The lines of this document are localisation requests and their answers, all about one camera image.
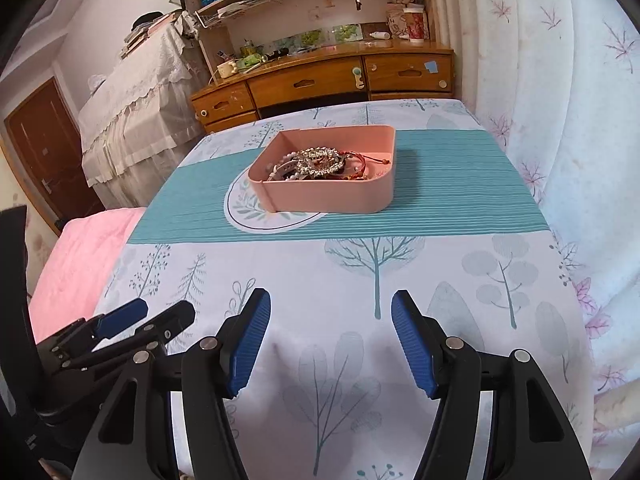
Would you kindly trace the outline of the pink quilt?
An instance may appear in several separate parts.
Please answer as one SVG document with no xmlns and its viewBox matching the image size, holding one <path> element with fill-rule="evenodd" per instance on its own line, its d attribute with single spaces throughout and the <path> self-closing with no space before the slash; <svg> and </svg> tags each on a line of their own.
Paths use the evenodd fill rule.
<svg viewBox="0 0 640 480">
<path fill-rule="evenodd" d="M 93 317 L 134 261 L 126 243 L 144 213 L 144 208 L 110 209 L 66 224 L 30 300 L 35 342 L 78 318 Z"/>
</svg>

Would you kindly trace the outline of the tree print tablecloth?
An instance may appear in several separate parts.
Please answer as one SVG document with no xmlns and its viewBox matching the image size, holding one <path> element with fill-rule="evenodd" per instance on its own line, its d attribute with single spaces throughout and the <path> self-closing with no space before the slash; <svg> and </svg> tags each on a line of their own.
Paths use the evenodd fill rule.
<svg viewBox="0 0 640 480">
<path fill-rule="evenodd" d="M 265 211 L 247 171 L 280 132 L 389 125 L 393 203 L 376 214 Z M 455 100 L 321 107 L 201 140 L 120 255 L 98 303 L 179 300 L 181 352 L 256 288 L 272 311 L 250 382 L 227 403 L 253 479 L 393 479 L 416 471 L 437 405 L 416 386 L 390 302 L 399 289 L 474 349 L 527 350 L 582 446 L 589 346 L 568 259 L 506 155 Z"/>
</svg>

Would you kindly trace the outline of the white lace cover furniture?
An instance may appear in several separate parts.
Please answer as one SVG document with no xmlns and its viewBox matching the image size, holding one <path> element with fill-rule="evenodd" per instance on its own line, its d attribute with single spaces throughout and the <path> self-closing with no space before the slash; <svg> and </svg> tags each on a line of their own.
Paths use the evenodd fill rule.
<svg viewBox="0 0 640 480">
<path fill-rule="evenodd" d="M 160 26 L 120 60 L 78 116 L 81 167 L 106 209 L 152 202 L 203 136 L 191 96 L 209 70 L 190 15 Z"/>
</svg>

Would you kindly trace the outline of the brown wooden door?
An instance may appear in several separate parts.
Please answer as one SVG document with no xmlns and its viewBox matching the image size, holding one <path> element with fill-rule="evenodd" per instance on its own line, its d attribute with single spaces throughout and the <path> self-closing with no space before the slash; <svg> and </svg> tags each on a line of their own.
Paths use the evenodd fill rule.
<svg viewBox="0 0 640 480">
<path fill-rule="evenodd" d="M 4 123 L 30 180 L 59 222 L 104 211 L 87 184 L 80 134 L 53 78 L 24 99 Z"/>
</svg>

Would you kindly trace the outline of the gold rhinestone hair comb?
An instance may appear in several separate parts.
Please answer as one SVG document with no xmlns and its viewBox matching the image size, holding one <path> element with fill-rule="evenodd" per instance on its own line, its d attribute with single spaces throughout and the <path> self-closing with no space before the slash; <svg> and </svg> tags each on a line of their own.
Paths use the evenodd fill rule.
<svg viewBox="0 0 640 480">
<path fill-rule="evenodd" d="M 324 178 L 338 174 L 345 167 L 346 156 L 336 148 L 316 146 L 285 155 L 278 170 L 284 180 Z"/>
</svg>

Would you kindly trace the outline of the pink plastic tray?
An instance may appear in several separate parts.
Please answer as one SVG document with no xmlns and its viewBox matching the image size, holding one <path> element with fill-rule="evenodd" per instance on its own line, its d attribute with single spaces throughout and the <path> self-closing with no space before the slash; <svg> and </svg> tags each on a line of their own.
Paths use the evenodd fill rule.
<svg viewBox="0 0 640 480">
<path fill-rule="evenodd" d="M 338 174 L 284 180 L 278 170 L 292 152 L 326 146 L 346 156 Z M 394 197 L 396 129 L 389 125 L 338 126 L 283 130 L 247 171 L 259 203 L 270 212 L 372 214 Z"/>
</svg>

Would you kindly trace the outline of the white mug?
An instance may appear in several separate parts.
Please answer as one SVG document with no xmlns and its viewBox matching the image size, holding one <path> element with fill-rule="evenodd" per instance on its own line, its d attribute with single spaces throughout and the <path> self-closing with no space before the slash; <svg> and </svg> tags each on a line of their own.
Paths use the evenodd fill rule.
<svg viewBox="0 0 640 480">
<path fill-rule="evenodd" d="M 223 63 L 220 63 L 216 67 L 216 73 L 222 79 L 230 78 L 238 72 L 238 64 L 236 64 L 235 60 L 229 60 Z"/>
</svg>

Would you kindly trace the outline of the wooden desk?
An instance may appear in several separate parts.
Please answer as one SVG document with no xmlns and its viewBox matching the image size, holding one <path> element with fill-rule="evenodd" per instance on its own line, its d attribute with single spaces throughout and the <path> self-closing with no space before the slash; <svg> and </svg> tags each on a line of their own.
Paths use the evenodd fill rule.
<svg viewBox="0 0 640 480">
<path fill-rule="evenodd" d="M 454 52 L 431 18 L 425 41 L 409 41 L 404 9 L 427 0 L 277 0 L 212 28 L 194 12 L 216 0 L 182 0 L 198 26 L 209 70 L 191 103 L 207 132 L 314 105 L 392 99 L 450 98 L 456 92 Z M 370 32 L 389 32 L 375 40 Z M 218 64 L 235 60 L 227 79 Z"/>
</svg>

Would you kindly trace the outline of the red paper cup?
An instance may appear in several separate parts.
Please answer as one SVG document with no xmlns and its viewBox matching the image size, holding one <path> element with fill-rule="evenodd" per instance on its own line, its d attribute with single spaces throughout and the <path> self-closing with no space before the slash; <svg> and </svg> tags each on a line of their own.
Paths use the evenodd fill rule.
<svg viewBox="0 0 640 480">
<path fill-rule="evenodd" d="M 409 41 L 423 44 L 425 41 L 425 12 L 420 4 L 408 4 L 404 9 L 404 19 L 407 26 Z"/>
</svg>

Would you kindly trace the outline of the white floral curtain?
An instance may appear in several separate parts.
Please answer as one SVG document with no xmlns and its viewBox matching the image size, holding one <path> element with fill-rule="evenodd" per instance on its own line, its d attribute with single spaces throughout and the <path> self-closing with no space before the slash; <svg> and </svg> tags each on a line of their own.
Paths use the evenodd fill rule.
<svg viewBox="0 0 640 480">
<path fill-rule="evenodd" d="M 590 468 L 639 440 L 639 33 L 616 0 L 427 0 L 463 103 L 540 206 L 584 314 Z"/>
</svg>

